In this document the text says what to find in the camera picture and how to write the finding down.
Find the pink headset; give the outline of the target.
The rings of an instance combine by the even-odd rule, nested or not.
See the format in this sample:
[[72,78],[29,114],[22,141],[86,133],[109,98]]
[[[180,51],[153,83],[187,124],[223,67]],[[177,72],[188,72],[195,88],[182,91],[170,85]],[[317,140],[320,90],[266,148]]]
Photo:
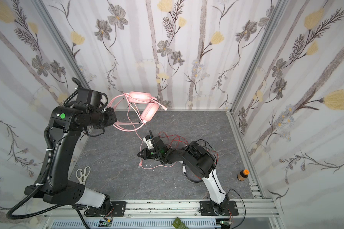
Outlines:
[[128,112],[130,110],[134,111],[139,119],[138,122],[132,122],[129,120],[128,123],[116,121],[113,126],[123,132],[134,132],[139,130],[152,120],[160,108],[164,111],[168,110],[166,106],[160,103],[158,99],[153,97],[150,93],[135,91],[123,93],[114,97],[110,102],[108,102],[106,108],[113,108],[115,111],[122,101],[127,102]]

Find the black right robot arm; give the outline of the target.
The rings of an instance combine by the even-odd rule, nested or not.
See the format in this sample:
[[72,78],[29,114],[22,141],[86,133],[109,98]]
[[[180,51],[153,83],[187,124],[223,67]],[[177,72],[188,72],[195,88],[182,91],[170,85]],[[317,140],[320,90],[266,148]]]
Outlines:
[[209,193],[209,200],[200,201],[199,213],[202,216],[238,216],[239,210],[235,201],[230,200],[229,192],[224,191],[217,177],[218,157],[207,142],[204,145],[192,141],[182,148],[173,148],[165,144],[160,136],[152,132],[143,138],[147,145],[137,156],[143,160],[156,160],[162,166],[181,162],[183,174],[189,168],[200,180],[190,180],[193,183],[203,182]]

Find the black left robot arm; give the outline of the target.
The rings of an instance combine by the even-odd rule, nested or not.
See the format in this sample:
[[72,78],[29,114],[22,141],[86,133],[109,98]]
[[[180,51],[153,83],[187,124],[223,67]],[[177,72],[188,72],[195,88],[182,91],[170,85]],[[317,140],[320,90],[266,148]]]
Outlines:
[[[77,89],[52,111],[44,130],[47,149],[40,174],[33,185],[25,188],[26,197],[7,212],[8,219],[31,218],[67,205],[75,210],[89,207],[91,217],[105,216],[114,209],[109,195],[68,179],[71,159],[82,132],[87,132],[88,127],[104,130],[117,121],[114,109],[101,102],[106,94],[84,88],[77,78],[72,81]],[[14,214],[32,198],[40,198],[52,207],[25,215]]]

